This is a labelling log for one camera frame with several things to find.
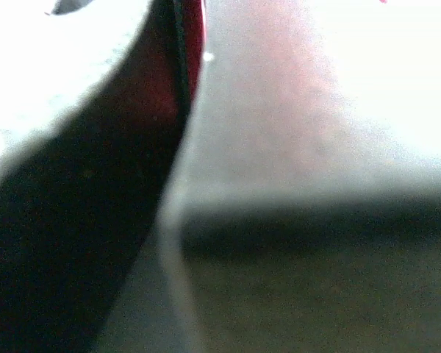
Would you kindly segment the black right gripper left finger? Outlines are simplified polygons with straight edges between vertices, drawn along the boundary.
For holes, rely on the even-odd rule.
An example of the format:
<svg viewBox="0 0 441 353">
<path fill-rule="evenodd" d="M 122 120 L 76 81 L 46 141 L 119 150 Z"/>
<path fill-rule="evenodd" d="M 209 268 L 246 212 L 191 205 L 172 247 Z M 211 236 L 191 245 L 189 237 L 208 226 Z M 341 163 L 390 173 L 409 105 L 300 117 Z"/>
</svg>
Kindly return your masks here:
<svg viewBox="0 0 441 353">
<path fill-rule="evenodd" d="M 89 352 L 191 105 L 189 1 L 0 1 L 0 352 Z"/>
</svg>

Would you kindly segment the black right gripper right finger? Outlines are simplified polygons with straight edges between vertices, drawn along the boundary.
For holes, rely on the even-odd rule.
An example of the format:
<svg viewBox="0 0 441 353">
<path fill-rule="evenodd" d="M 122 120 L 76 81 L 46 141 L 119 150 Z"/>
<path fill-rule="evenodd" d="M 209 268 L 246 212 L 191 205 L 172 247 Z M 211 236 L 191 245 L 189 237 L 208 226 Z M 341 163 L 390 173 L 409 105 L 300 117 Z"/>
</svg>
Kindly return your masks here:
<svg viewBox="0 0 441 353">
<path fill-rule="evenodd" d="M 441 352 L 441 1 L 208 1 L 157 221 L 189 352 Z"/>
</svg>

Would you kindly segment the crimson t shirt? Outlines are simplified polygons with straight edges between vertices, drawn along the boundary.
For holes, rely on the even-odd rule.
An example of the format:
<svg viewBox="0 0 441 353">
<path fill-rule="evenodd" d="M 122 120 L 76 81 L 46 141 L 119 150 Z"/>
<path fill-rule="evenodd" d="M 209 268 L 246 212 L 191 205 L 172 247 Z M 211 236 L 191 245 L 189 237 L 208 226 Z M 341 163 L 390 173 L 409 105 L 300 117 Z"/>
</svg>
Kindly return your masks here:
<svg viewBox="0 0 441 353">
<path fill-rule="evenodd" d="M 173 1 L 179 90 L 183 107 L 192 104 L 198 86 L 201 57 L 206 40 L 205 1 Z"/>
</svg>

